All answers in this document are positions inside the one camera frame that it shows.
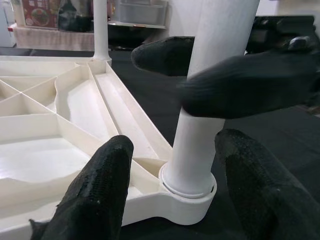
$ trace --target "white plastic frame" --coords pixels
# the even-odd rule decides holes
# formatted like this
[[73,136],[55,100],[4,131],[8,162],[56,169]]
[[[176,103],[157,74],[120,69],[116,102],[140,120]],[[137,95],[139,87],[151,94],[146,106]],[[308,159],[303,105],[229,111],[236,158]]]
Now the white plastic frame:
[[[258,4],[203,2],[189,75],[243,54]],[[94,0],[93,58],[0,57],[1,240],[28,240],[28,219],[49,221],[72,179],[118,134],[134,144],[123,225],[151,217],[192,225],[213,200],[223,121],[181,113],[172,149],[110,67],[106,8]]]

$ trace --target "white plastic tray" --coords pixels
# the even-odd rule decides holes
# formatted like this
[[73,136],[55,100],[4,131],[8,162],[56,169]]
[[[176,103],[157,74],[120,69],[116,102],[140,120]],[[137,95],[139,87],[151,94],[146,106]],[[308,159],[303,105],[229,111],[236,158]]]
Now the white plastic tray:
[[106,61],[0,58],[0,133],[1,240],[28,240],[28,220],[49,221],[97,148],[119,134],[134,144],[123,225],[157,216],[194,224],[212,200],[163,187],[172,148]]

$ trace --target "white vertical pole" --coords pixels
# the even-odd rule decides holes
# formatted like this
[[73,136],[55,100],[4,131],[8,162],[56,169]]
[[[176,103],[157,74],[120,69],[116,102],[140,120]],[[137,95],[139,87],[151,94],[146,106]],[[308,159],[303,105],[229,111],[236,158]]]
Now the white vertical pole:
[[[220,61],[243,55],[260,0],[204,0],[192,51],[188,78]],[[212,190],[214,139],[224,119],[180,113],[173,159],[164,166],[162,180],[175,194],[201,198]]]
[[111,61],[108,44],[107,0],[93,0],[94,59]]

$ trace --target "black table surface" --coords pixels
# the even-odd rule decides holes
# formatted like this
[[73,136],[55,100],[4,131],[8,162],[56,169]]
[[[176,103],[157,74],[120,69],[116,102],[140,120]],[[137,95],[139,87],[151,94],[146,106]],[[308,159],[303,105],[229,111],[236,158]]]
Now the black table surface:
[[[92,52],[0,48],[0,55],[91,57]],[[180,105],[175,87],[184,77],[166,77],[136,69],[128,51],[111,51],[112,68],[141,107],[172,145]],[[300,108],[227,120],[225,128],[238,129],[264,144],[320,202],[320,118]],[[215,159],[211,169],[217,193],[206,217],[191,226],[154,217],[124,226],[121,240],[245,240],[228,188],[223,166]]]

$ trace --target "gloved hand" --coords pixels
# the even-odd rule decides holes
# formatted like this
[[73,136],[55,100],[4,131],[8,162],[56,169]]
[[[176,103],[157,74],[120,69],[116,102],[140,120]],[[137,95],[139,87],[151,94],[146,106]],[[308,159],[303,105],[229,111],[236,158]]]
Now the gloved hand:
[[30,240],[117,240],[130,181],[134,146],[115,136],[72,181],[52,220],[30,220]]
[[[177,87],[182,107],[195,117],[235,119],[320,103],[320,55],[301,49],[301,41],[286,50],[232,57],[192,76]],[[185,76],[193,43],[192,37],[170,37],[139,46],[131,58],[140,69]]]
[[248,239],[320,239],[319,203],[263,145],[224,129],[215,137],[215,149]]

